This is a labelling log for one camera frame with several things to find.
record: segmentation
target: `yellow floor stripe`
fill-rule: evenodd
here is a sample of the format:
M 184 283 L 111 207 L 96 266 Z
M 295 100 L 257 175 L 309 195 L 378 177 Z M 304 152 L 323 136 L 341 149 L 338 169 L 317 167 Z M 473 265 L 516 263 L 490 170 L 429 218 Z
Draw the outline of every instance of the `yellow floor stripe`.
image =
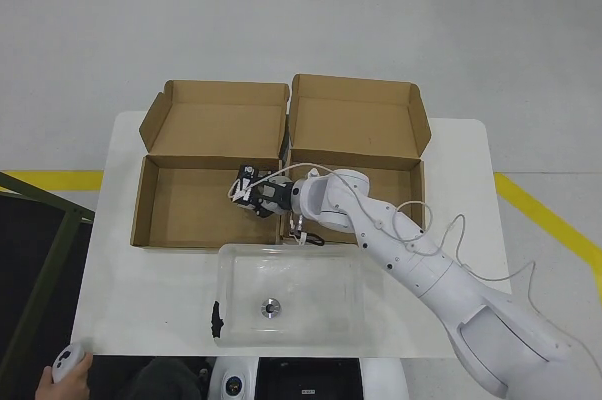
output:
M 44 190 L 99 190 L 103 171 L 3 171 Z
M 602 250 L 505 175 L 495 173 L 494 182 L 501 197 L 590 265 L 602 305 Z

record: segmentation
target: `game controller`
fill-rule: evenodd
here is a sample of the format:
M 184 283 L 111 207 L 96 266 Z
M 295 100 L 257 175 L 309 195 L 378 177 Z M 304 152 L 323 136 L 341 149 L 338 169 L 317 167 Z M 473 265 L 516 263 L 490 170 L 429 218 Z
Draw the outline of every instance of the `game controller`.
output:
M 72 343 L 63 349 L 52 364 L 52 380 L 54 383 L 61 382 L 83 360 L 83 357 L 85 357 L 85 350 L 80 343 Z

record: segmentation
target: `transparent tub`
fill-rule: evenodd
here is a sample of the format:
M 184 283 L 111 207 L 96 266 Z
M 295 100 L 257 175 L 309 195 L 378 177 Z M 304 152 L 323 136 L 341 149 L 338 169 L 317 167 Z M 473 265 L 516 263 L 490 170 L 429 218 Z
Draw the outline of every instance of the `transparent tub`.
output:
M 225 245 L 217 281 L 223 325 L 215 341 L 220 347 L 356 345 L 364 319 L 361 285 L 355 246 Z

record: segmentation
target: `table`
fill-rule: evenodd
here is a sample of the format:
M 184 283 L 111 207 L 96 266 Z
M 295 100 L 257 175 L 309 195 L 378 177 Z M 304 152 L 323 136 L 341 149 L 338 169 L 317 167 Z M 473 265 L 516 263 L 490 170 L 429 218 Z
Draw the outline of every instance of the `table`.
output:
M 370 260 L 364 264 L 368 346 L 336 348 L 220 348 L 210 316 L 216 295 L 215 251 L 130 246 L 141 159 L 138 128 L 145 112 L 116 118 L 85 265 L 72 341 L 96 354 L 163 356 L 454 357 L 437 318 Z M 481 275 L 508 274 L 492 163 L 484 125 L 430 119 L 423 154 L 431 234 L 440 240 L 458 213 L 468 220 L 464 262 Z M 444 249 L 454 254 L 460 226 Z M 510 293 L 510 284 L 490 283 Z

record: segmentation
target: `person's hand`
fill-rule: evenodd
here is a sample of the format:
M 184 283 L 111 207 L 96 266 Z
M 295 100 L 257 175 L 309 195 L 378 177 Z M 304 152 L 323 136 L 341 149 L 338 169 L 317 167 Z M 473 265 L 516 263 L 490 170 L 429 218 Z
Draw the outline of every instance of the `person's hand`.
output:
M 85 353 L 83 360 L 57 383 L 52 382 L 52 367 L 45 367 L 34 395 L 35 400 L 88 400 L 88 370 L 91 365 L 92 353 Z

